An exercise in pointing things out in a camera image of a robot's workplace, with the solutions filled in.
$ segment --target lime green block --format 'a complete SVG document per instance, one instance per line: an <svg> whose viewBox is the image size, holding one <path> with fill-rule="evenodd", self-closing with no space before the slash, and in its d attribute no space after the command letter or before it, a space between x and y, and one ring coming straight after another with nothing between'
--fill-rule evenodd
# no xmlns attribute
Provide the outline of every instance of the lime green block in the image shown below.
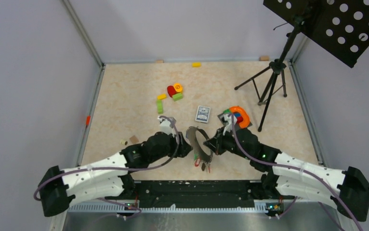
<svg viewBox="0 0 369 231"><path fill-rule="evenodd" d="M163 113L162 100L156 100L156 107L158 108L158 114Z"/></svg>
<svg viewBox="0 0 369 231"><path fill-rule="evenodd" d="M181 92L177 93L177 94L173 95L172 98L173 98L173 101L178 101L178 100L183 98L183 94Z"/></svg>

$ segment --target orange ring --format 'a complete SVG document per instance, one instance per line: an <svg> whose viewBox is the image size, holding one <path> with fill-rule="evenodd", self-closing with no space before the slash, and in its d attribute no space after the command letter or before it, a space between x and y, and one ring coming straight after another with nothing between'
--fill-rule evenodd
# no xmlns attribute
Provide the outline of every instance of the orange ring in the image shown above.
<svg viewBox="0 0 369 231"><path fill-rule="evenodd" d="M234 107L230 107L229 110L232 113L238 112L238 113L240 113L241 117L243 117L244 120L241 123L238 124L240 126L240 128L246 128L246 127L248 127L248 125L250 125L250 117L247 115L247 113L246 113L246 111L244 111L244 109L242 109L239 106L234 106Z"/></svg>

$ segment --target beige floor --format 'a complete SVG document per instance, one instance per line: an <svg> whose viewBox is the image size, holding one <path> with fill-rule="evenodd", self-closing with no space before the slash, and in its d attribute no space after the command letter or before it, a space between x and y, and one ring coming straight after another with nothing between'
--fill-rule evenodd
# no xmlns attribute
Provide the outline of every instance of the beige floor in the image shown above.
<svg viewBox="0 0 369 231"><path fill-rule="evenodd" d="M258 106L252 83L238 91L234 86L268 66L268 62L212 62L193 68L190 63L113 64L107 65L82 163L88 164L106 158L125 146L121 139L136 135L140 141L158 131L156 96L166 93L166 87L176 82L184 88L183 99L163 100L164 114L177 120L177 127L185 132L189 126L199 126L209 136L222 125L216 117L223 110L239 105L251 118L261 143L308 161L317 163L302 109L290 71L285 70L288 97L277 92L271 101L262 132L257 132L264 106ZM271 72L256 79L263 91ZM208 124L195 122L198 105L211 108ZM164 162L163 158L151 166ZM151 171L133 173L136 180L255 180L262 173L249 162L231 153L214 156L211 173L202 172L193 165L193 151L185 158Z"/></svg>

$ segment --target yellow toy piece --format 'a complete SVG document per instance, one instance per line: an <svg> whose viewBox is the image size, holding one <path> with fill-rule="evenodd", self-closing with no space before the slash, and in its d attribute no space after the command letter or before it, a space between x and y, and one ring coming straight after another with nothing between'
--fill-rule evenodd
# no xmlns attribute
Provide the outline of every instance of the yellow toy piece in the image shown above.
<svg viewBox="0 0 369 231"><path fill-rule="evenodd" d="M199 67L201 66L201 63L192 63L192 67Z"/></svg>
<svg viewBox="0 0 369 231"><path fill-rule="evenodd" d="M174 87L174 89L176 90L177 93L180 93L180 92L183 91L183 87L180 83L173 84L173 87Z"/></svg>
<svg viewBox="0 0 369 231"><path fill-rule="evenodd" d="M166 94L158 95L158 100L164 100L166 98L167 98Z"/></svg>

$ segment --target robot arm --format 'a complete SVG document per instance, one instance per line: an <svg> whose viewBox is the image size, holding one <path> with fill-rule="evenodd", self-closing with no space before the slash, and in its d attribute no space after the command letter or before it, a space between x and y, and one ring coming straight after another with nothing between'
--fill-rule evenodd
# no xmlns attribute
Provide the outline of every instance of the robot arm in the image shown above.
<svg viewBox="0 0 369 231"><path fill-rule="evenodd" d="M149 164L165 156L170 157L170 160L187 156L192 148L186 143L182 133L174 134L172 124L166 119L159 118L159 122L162 132L157 132L147 141L130 145L108 158L75 168L60 170L58 166L54 166L48 169L39 186L48 179L63 176L39 190L44 215L57 215L70 206L91 199L130 194L134 187L130 170L148 168ZM120 167L122 170L109 167Z"/></svg>
<svg viewBox="0 0 369 231"><path fill-rule="evenodd" d="M267 172L261 177L261 181L270 198L279 198L283 195L319 201L349 217L325 185L303 172L307 170L323 179L345 202L358 221L366 220L369 210L369 182L360 170L349 167L347 171L344 171L304 162L277 148L258 142L257 136L246 128L237 130L236 135L242 148L252 157L269 163L294 166L301 169L301 171L297 171L285 167L269 166L251 160L250 165L252 167L258 171ZM229 151L246 158L237 146L230 126L218 129L216 135L205 141L204 145L217 155Z"/></svg>

